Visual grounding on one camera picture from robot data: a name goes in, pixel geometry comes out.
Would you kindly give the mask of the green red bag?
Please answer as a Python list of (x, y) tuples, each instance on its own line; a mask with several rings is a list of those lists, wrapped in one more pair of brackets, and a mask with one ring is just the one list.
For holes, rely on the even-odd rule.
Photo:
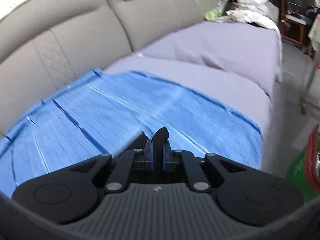
[(290, 165), (286, 179), (302, 191), (305, 202), (319, 197), (319, 124), (309, 134), (304, 150)]

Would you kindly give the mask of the beige leather sofa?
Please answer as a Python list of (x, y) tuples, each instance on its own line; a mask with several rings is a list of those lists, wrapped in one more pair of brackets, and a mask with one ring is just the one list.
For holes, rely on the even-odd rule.
[(40, 100), (164, 36), (219, 0), (1, 0), (1, 133)]

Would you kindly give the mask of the black pants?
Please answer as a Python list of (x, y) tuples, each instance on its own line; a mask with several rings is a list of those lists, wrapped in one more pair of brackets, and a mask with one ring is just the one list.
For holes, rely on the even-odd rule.
[(169, 132), (166, 127), (160, 128), (152, 137), (152, 169), (161, 173), (165, 170), (164, 144), (169, 139)]

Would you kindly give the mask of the clutter pile of clothes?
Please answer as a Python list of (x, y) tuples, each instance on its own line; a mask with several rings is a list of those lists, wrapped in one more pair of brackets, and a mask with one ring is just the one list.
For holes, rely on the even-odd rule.
[(280, 36), (278, 18), (279, 9), (271, 0), (220, 0), (214, 9), (204, 13), (207, 21), (248, 23)]

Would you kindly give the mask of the lavender sofa cover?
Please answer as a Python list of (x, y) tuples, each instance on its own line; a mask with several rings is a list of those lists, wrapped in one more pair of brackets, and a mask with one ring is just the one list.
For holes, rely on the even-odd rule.
[(255, 121), (264, 141), (274, 83), (282, 78), (281, 53), (275, 31), (202, 22), (152, 42), (105, 72), (149, 73), (220, 100)]

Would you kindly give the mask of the blue checked bed sheet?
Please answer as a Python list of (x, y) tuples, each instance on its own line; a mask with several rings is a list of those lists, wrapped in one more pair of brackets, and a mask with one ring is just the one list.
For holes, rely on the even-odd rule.
[(169, 131), (173, 149), (217, 153), (259, 169), (263, 136), (239, 110), (144, 72), (93, 70), (34, 105), (1, 140), (1, 192), (102, 153), (118, 155), (138, 136)]

